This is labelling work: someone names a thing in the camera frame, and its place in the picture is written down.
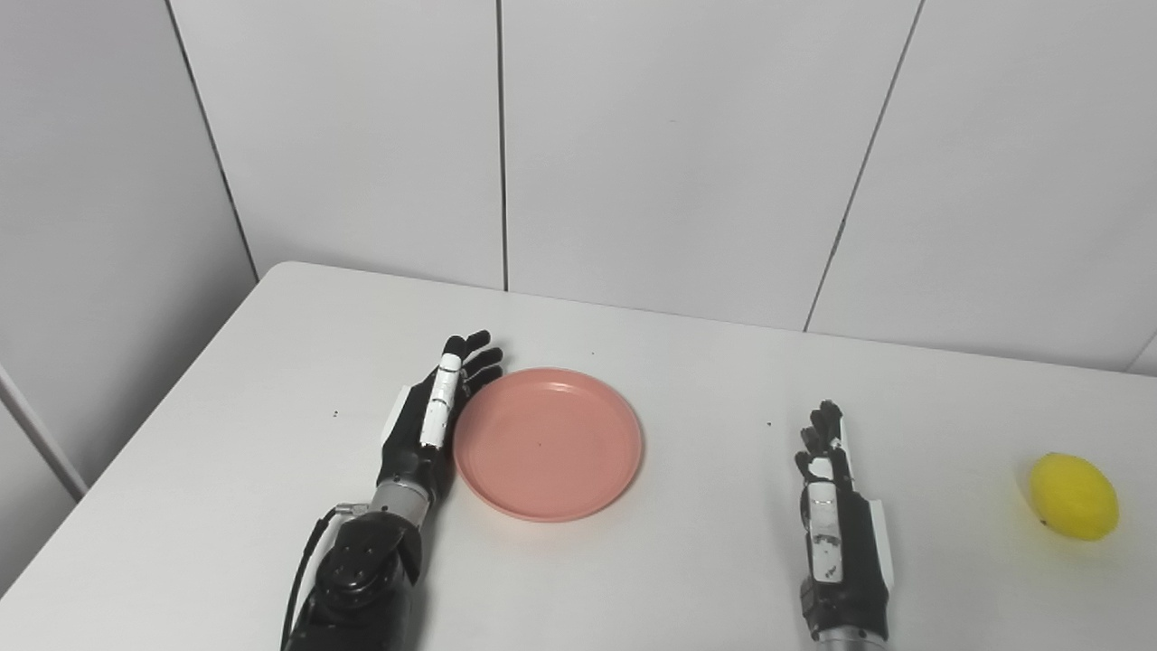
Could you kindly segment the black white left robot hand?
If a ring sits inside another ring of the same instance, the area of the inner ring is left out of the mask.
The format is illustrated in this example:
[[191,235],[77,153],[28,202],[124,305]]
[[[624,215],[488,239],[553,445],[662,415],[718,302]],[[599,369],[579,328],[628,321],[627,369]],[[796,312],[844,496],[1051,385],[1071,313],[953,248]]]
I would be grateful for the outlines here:
[[[470,336],[450,336],[443,354],[458,358],[448,371],[439,363],[423,380],[401,391],[397,416],[388,426],[388,437],[381,445],[381,469],[377,484],[393,479],[421,487],[430,505],[445,498],[452,482],[454,432],[463,408],[489,383],[503,376],[503,349],[492,343],[487,330]],[[445,400],[447,424],[437,444],[423,441],[422,431],[432,400]]]

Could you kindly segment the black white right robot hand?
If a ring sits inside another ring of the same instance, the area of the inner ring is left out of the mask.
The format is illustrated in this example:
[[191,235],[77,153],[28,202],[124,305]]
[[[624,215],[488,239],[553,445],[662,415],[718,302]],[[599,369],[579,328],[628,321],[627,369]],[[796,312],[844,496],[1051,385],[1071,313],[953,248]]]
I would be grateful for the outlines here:
[[880,500],[857,489],[843,413],[825,400],[799,432],[799,518],[806,574],[799,601],[817,650],[889,650],[894,563]]

